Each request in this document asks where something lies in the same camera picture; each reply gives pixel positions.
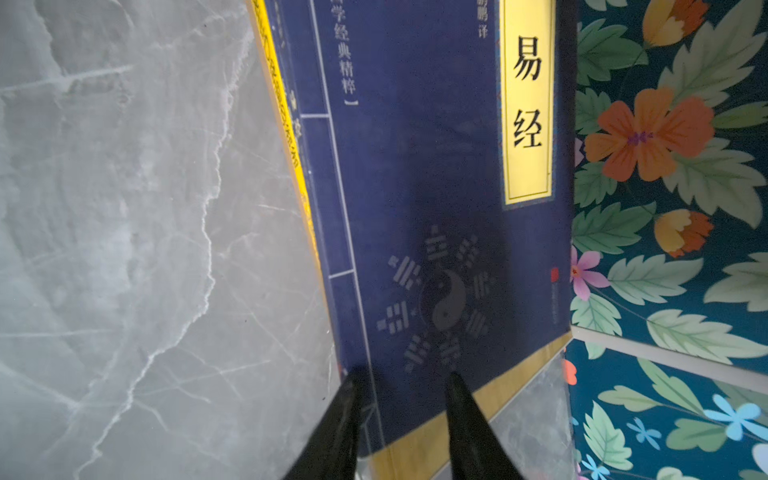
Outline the navy book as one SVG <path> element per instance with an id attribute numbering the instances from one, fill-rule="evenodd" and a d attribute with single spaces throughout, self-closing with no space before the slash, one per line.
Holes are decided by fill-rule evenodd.
<path id="1" fill-rule="evenodd" d="M 569 329 L 571 1 L 281 1 L 366 457 Z"/>

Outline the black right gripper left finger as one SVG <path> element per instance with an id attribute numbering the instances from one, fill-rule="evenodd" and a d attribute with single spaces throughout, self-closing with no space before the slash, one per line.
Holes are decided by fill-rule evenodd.
<path id="1" fill-rule="evenodd" d="M 367 373 L 351 370 L 284 479 L 356 478 L 360 430 L 368 419 L 364 402 Z"/>

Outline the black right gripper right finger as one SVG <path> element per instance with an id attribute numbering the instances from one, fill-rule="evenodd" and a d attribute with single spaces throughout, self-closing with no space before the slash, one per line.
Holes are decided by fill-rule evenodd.
<path id="1" fill-rule="evenodd" d="M 446 380 L 445 400 L 452 478 L 523 480 L 457 372 Z"/>

